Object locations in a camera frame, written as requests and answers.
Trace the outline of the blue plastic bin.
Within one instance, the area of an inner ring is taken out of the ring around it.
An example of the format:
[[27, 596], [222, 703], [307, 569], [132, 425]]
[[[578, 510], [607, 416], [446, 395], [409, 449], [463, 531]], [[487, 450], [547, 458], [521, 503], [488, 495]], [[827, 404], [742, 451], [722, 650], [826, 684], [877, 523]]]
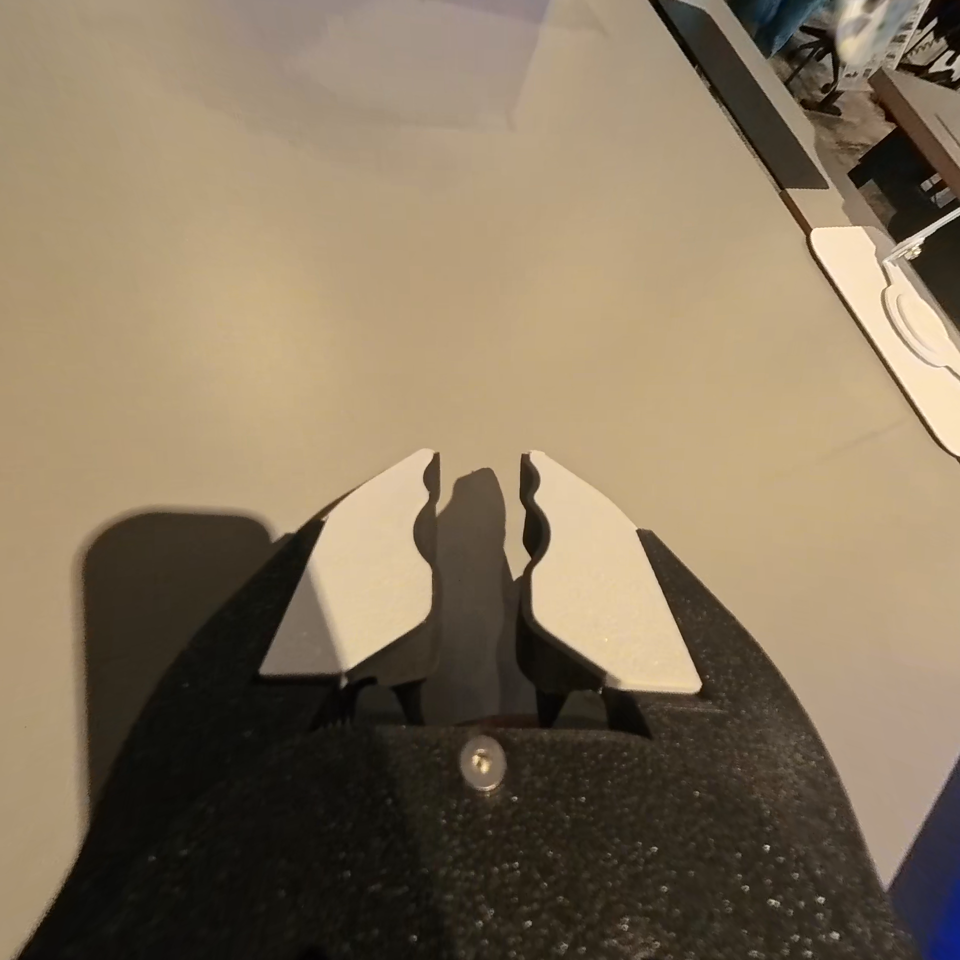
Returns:
[[889, 889], [924, 959], [959, 957], [959, 764], [947, 777]]

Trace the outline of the white document stand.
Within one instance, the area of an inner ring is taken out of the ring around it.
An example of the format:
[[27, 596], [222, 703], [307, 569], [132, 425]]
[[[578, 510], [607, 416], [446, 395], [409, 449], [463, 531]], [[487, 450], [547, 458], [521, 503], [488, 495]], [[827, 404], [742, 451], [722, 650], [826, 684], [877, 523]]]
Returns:
[[959, 457], [958, 325], [913, 263], [958, 210], [894, 243], [870, 226], [820, 226], [808, 246], [931, 437]]

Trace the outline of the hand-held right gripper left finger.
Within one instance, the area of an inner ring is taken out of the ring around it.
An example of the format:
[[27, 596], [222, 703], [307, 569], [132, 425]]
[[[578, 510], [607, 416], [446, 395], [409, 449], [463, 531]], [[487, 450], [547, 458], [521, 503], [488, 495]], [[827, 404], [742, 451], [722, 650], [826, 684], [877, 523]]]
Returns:
[[440, 454], [421, 448], [320, 515], [260, 678], [395, 689], [435, 671], [440, 486]]

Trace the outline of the printed paper sign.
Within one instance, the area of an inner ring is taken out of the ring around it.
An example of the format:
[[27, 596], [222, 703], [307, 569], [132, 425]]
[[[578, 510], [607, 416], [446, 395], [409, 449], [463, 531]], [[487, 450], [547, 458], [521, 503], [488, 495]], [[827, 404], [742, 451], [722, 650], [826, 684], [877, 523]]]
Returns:
[[841, 79], [856, 84], [883, 66], [896, 66], [929, 1], [838, 1], [834, 46]]

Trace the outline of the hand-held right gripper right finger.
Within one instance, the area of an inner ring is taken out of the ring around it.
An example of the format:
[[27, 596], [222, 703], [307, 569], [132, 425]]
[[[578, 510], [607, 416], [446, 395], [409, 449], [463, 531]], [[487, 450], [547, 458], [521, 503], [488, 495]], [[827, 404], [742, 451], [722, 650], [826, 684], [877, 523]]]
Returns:
[[640, 530], [611, 499], [541, 450], [521, 458], [522, 618], [558, 652], [524, 666], [544, 692], [584, 687], [695, 696], [703, 681]]

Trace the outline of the wooden office table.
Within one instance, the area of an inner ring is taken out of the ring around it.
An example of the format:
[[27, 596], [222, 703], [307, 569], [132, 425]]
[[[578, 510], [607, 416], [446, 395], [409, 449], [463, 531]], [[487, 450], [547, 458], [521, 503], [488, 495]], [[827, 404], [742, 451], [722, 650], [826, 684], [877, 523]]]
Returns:
[[959, 198], [959, 92], [882, 68], [869, 85], [884, 110], [953, 196]]

